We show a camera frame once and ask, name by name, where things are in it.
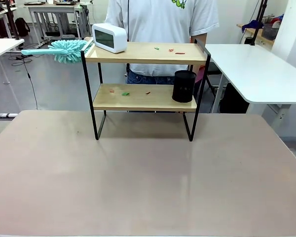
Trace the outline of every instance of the t-shirt graphic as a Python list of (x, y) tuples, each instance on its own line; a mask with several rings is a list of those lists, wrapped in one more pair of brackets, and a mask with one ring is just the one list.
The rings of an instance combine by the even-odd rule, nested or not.
[(180, 7), (182, 9), (185, 8), (186, 0), (172, 0), (173, 3), (177, 5), (177, 7)]

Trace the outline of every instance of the black metal frame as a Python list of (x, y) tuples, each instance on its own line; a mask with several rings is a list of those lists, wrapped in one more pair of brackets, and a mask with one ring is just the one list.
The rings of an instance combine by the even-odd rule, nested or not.
[(257, 39), (259, 30), (261, 28), (261, 25), (262, 25), (262, 19), (263, 19), (265, 10), (267, 8), (267, 1), (268, 0), (261, 0), (261, 5), (260, 5), (258, 16), (257, 16), (258, 26), (256, 28), (255, 34), (253, 36), (253, 39), (251, 41), (251, 44), (250, 44), (251, 46), (255, 46), (256, 45), (256, 39)]
[[(97, 129), (97, 125), (96, 125), (96, 120), (95, 120), (95, 114), (94, 114), (94, 108), (93, 108), (93, 97), (92, 97), (92, 93), (91, 93), (91, 87), (90, 87), (90, 80), (89, 80), (89, 75), (88, 75), (88, 69), (87, 69), (87, 64), (86, 64), (86, 60), (85, 60), (85, 50), (90, 46), (90, 44), (93, 41), (90, 40), (81, 50), (81, 60), (82, 60), (82, 66), (83, 66), (83, 71), (84, 71), (84, 77), (85, 77), (85, 84), (87, 87), (87, 92), (88, 92), (88, 100), (89, 100), (89, 106), (90, 106), (90, 112), (91, 112), (91, 116), (92, 116), (92, 123), (93, 123), (93, 129), (94, 129), (94, 136), (96, 140), (100, 139), (100, 135), (103, 129), (103, 124), (105, 122), (105, 118), (107, 115), (107, 112), (104, 110), (104, 115), (102, 117), (102, 121), (99, 127), (99, 130)], [(210, 52), (206, 49), (205, 45), (199, 41), (199, 40), (195, 40), (194, 42), (195, 44), (197, 44), (206, 54), (207, 54), (207, 60), (206, 60), (206, 64), (205, 64), (205, 71), (204, 71), (204, 78), (202, 80), (199, 92), (198, 92), (198, 101), (197, 101), (197, 107), (196, 107), (196, 111), (195, 111), (195, 117), (194, 117), (194, 121), (193, 121), (193, 127), (192, 127), (192, 131), (190, 131), (190, 128), (188, 126), (188, 122), (186, 119), (186, 113), (183, 113), (183, 119), (184, 119), (184, 123), (185, 123), (185, 127), (186, 127), (186, 131), (187, 131), (187, 135), (188, 135), (188, 139), (192, 142), (194, 139), (194, 135), (195, 135), (195, 129), (196, 129), (196, 124), (197, 124), (197, 119), (198, 119), (198, 114), (199, 114), (199, 110), (201, 107), (201, 101), (203, 98), (203, 93), (204, 93), (204, 88), (205, 88), (205, 82), (208, 80), (208, 69), (209, 69), (209, 64), (211, 62), (211, 54)], [(98, 70), (99, 70), (99, 77), (100, 77), (100, 84), (103, 84), (103, 75), (102, 75), (102, 68), (101, 68), (101, 63), (98, 63)]]

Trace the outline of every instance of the black cup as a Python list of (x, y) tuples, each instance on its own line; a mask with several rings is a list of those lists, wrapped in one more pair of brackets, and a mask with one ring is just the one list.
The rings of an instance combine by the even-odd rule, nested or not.
[(188, 70), (177, 71), (173, 86), (172, 99), (180, 103), (192, 101), (196, 74)]

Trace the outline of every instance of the shelf unit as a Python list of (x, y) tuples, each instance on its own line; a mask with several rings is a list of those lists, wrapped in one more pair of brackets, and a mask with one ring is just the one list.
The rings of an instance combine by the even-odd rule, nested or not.
[[(185, 54), (175, 54), (176, 52), (184, 52)], [(96, 47), (93, 40), (90, 40), (81, 50), (81, 59), (96, 140), (100, 138), (107, 110), (109, 110), (182, 112), (188, 138), (193, 141), (204, 92), (205, 77), (211, 60), (211, 55), (202, 42), (198, 40), (195, 43), (129, 42), (125, 52), (114, 54)], [(92, 97), (91, 93), (87, 62), (98, 63), (100, 87), (95, 98)], [(198, 102), (196, 103), (194, 98), (189, 103), (174, 101), (172, 99), (172, 85), (104, 84), (101, 63), (190, 65), (191, 71), (193, 65), (205, 65), (204, 78), (198, 93)], [(99, 130), (97, 129), (94, 110), (104, 111)], [(185, 115), (187, 112), (195, 113), (191, 131)]]

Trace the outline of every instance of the white alarm clock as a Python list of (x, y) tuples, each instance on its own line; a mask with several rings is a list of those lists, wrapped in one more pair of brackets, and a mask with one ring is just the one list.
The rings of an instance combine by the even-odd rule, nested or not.
[(92, 34), (95, 45), (112, 53), (120, 53), (127, 48), (125, 29), (106, 23), (94, 24)]

